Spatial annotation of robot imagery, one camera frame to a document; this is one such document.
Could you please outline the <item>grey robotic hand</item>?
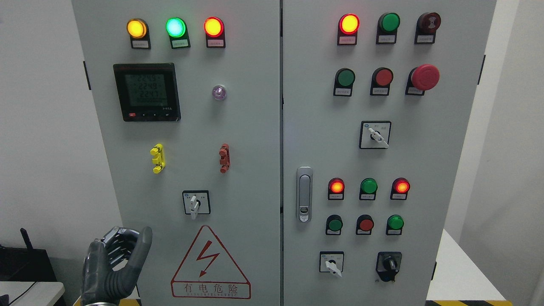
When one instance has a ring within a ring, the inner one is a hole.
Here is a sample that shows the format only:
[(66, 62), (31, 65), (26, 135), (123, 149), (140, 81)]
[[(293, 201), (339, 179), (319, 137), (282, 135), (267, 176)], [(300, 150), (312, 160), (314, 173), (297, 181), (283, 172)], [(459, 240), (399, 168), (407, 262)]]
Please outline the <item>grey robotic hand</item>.
[(152, 229), (112, 228), (88, 248), (83, 266), (82, 306), (118, 306), (132, 293), (152, 244)]

